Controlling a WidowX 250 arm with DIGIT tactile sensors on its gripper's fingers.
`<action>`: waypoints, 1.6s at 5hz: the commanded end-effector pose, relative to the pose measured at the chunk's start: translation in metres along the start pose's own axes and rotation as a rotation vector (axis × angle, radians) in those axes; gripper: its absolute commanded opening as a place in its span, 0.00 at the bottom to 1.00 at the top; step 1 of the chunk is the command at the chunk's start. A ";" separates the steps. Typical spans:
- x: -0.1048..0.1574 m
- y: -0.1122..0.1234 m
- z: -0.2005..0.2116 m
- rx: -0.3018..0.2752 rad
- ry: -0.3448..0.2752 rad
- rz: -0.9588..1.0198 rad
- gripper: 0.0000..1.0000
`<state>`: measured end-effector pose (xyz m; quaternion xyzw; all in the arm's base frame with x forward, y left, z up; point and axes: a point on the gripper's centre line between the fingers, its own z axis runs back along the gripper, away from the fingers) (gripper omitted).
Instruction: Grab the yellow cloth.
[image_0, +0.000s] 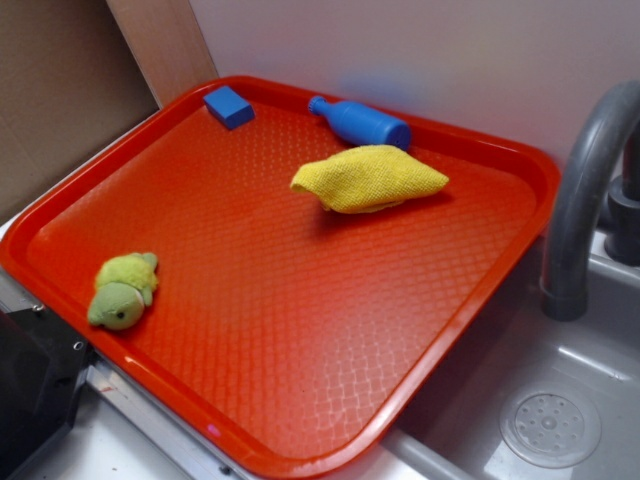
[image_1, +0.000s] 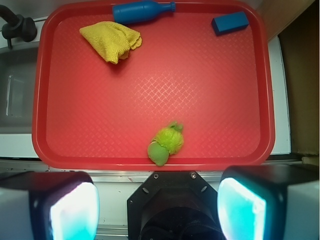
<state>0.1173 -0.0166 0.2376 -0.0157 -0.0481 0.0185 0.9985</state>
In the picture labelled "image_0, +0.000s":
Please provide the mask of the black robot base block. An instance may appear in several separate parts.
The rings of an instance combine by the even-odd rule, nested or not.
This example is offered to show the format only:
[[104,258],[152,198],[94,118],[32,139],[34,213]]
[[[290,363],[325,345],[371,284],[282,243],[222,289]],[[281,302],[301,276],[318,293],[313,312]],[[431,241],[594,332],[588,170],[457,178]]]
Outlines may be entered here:
[[75,423],[91,347],[47,308],[1,314],[1,477],[19,476]]

